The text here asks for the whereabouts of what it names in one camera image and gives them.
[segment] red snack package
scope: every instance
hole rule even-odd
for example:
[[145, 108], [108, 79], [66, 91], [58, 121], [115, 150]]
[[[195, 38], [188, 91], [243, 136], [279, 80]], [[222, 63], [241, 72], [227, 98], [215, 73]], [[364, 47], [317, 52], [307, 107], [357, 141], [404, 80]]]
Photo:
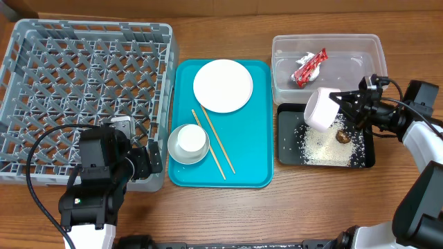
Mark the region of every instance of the red snack package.
[[294, 74], [294, 78], [297, 82], [297, 85], [302, 88], [305, 87], [306, 83], [309, 81], [314, 70], [316, 70], [317, 66], [320, 62], [323, 62], [327, 59], [326, 48], [323, 48], [318, 54], [314, 55], [306, 64], [301, 66]]

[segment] chopstick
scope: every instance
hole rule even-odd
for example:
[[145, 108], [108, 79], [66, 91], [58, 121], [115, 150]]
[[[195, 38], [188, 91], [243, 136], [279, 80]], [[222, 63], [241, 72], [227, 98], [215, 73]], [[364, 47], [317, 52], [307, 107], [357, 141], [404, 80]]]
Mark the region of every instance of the chopstick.
[[217, 135], [217, 132], [215, 131], [215, 128], [214, 128], [212, 122], [210, 121], [210, 118], [209, 118], [208, 114], [206, 113], [206, 109], [205, 109], [201, 104], [200, 104], [200, 107], [201, 107], [201, 109], [203, 110], [203, 113], [205, 113], [205, 116], [206, 116], [206, 119], [208, 120], [208, 123], [209, 123], [209, 125], [210, 125], [210, 128], [213, 130], [214, 135], [215, 135], [215, 138], [216, 138], [217, 141], [219, 142], [220, 148], [221, 148], [221, 150], [223, 151], [223, 154], [224, 154], [224, 156], [226, 157], [226, 160], [228, 161], [230, 168], [232, 169], [233, 173], [235, 174], [235, 169], [234, 169], [234, 167], [233, 167], [233, 164], [230, 163], [230, 160], [229, 160], [228, 154], [226, 153], [226, 150], [224, 150], [224, 147], [223, 147], [223, 145], [222, 145], [222, 142], [220, 141], [220, 138], [219, 138], [219, 136]]
[[[201, 124], [200, 124], [199, 118], [197, 117], [197, 114], [195, 114], [194, 109], [192, 109], [191, 111], [192, 111], [192, 114], [194, 115], [195, 121], [197, 121], [197, 124], [201, 127]], [[219, 171], [220, 171], [221, 175], [223, 176], [223, 179], [226, 180], [226, 176], [224, 176], [224, 173], [223, 173], [222, 167], [220, 167], [219, 161], [217, 160], [217, 157], [215, 156], [215, 153], [214, 153], [214, 151], [213, 151], [213, 148], [210, 146], [210, 144], [209, 144], [209, 150], [210, 150], [211, 154], [213, 155], [213, 158], [214, 158], [214, 160], [215, 160], [215, 163], [217, 163], [217, 166], [218, 166], [218, 168], [219, 168]]]

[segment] blue tray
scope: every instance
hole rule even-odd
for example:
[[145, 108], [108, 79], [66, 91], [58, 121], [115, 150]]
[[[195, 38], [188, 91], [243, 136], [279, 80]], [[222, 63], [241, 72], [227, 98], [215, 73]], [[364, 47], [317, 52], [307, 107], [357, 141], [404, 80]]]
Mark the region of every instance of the blue tray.
[[246, 67], [252, 76], [254, 87], [251, 99], [240, 110], [232, 113], [214, 113], [207, 110], [236, 171], [234, 174], [192, 89], [197, 72], [211, 61], [211, 59], [190, 59], [179, 65], [172, 109], [172, 131], [180, 125], [196, 124], [191, 112], [191, 109], [194, 109], [209, 135], [211, 146], [226, 175], [226, 180], [220, 174], [210, 152], [194, 165], [182, 165], [169, 157], [169, 177], [173, 183], [184, 187], [265, 187], [271, 182], [274, 172], [269, 67], [257, 60], [236, 60]]

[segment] gray bin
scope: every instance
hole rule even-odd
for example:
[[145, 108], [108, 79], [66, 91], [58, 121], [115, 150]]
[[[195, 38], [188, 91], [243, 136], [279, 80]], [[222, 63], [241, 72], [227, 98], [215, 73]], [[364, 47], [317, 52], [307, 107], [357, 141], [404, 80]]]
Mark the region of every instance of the gray bin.
[[[28, 152], [57, 125], [135, 118], [135, 145], [158, 142], [163, 171], [128, 183], [154, 192], [165, 176], [168, 115], [179, 47], [167, 24], [24, 19], [0, 68], [0, 183], [25, 183]], [[36, 185], [66, 185], [81, 129], [56, 131], [34, 155]]]

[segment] clear plastic bin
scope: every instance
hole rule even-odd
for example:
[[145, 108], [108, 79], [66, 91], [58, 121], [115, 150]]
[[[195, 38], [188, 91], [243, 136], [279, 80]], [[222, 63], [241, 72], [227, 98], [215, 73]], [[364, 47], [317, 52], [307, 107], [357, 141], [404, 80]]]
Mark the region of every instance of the clear plastic bin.
[[[320, 75], [301, 89], [291, 80], [306, 52], [326, 48], [329, 59], [320, 65]], [[306, 104], [318, 87], [357, 90], [361, 78], [376, 73], [387, 76], [380, 39], [371, 34], [279, 35], [272, 43], [272, 90], [276, 104]]]

